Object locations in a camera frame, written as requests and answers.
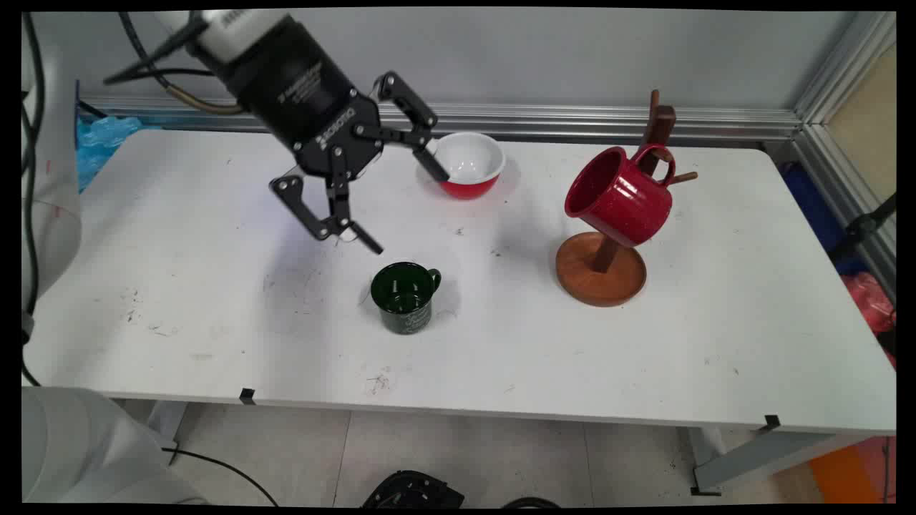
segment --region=robotic arm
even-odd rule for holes
[[[172,31],[172,38],[105,82],[133,80],[133,74],[152,71],[157,60],[184,46],[225,84],[238,105],[203,103],[174,85],[167,91],[211,113],[249,111],[260,119],[298,165],[271,181],[270,189],[313,237],[358,237],[374,252],[382,252],[351,216],[349,183],[359,179],[386,143],[412,148],[433,179],[449,179],[426,149],[438,116],[404,80],[389,71],[376,80],[369,95],[360,93],[288,12],[220,9],[164,11],[156,16]],[[40,29],[39,21],[36,37],[31,15],[23,14],[23,345],[34,324],[35,300],[70,265],[81,233],[73,137],[81,71],[73,69],[67,49],[54,35]],[[410,131],[380,125],[378,103],[387,101],[407,116]],[[306,175],[324,178],[330,206],[326,218],[319,219],[302,202]]]
[[[433,179],[449,179],[426,149],[438,117],[395,72],[379,77],[369,95],[360,93],[305,27],[282,10],[167,11],[157,16],[174,34],[199,27],[186,45],[188,52],[293,153],[299,166],[271,181],[270,189],[313,237],[358,237],[382,252],[350,214],[349,183],[362,176],[386,143],[412,148]],[[118,75],[109,82],[117,82]],[[378,102],[385,101],[407,116],[410,131],[381,126]],[[305,175],[324,179],[330,206],[324,219],[302,202]]]

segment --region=floor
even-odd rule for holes
[[[125,408],[145,420],[151,402]],[[192,403],[177,439],[240,468],[281,506],[358,507],[399,469],[446,481],[463,508],[525,496],[565,508],[823,502],[807,464],[693,497],[686,432],[668,427]],[[172,467],[212,503],[267,505],[222,467],[188,456]]]

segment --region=table surface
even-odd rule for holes
[[[401,148],[351,185],[385,247],[317,242],[268,190],[267,134],[142,131],[82,195],[78,256],[26,347],[47,385],[111,396],[596,422],[896,432],[896,375],[766,154],[674,148],[674,206],[616,308],[554,273],[573,178],[600,145],[501,142],[457,201]],[[628,155],[633,147],[625,147]],[[305,201],[326,213],[322,182]],[[389,263],[442,271],[430,325],[396,335],[367,299]]]

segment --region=mug handle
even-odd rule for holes
[[[436,268],[430,268],[430,277],[432,278],[432,291],[435,293],[439,289],[439,283],[442,282],[442,274]]]
[[[646,154],[650,153],[650,151],[655,150],[656,148],[661,148],[662,150],[669,152],[668,149],[665,148],[665,146],[662,145],[661,143],[652,143],[651,145],[646,145],[645,147],[642,147],[637,151],[636,156],[633,157],[633,164],[638,165],[639,162],[644,157],[646,157]],[[674,180],[674,157],[672,157],[671,161],[668,163],[668,173],[665,174],[665,178],[662,179],[661,182],[655,181],[655,183],[658,184],[659,186],[663,186],[667,188],[668,185],[671,184],[671,181],[673,180]]]

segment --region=red bowl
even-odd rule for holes
[[[499,144],[475,132],[454,133],[438,140],[434,155],[451,176],[439,184],[457,199],[475,199],[489,191],[506,166],[506,154]]]
[[[442,189],[446,193],[450,194],[456,199],[475,199],[484,193],[486,193],[490,188],[496,184],[496,179],[499,179],[499,175],[496,175],[493,179],[489,181],[480,182],[477,184],[458,184],[456,182],[440,182]]]

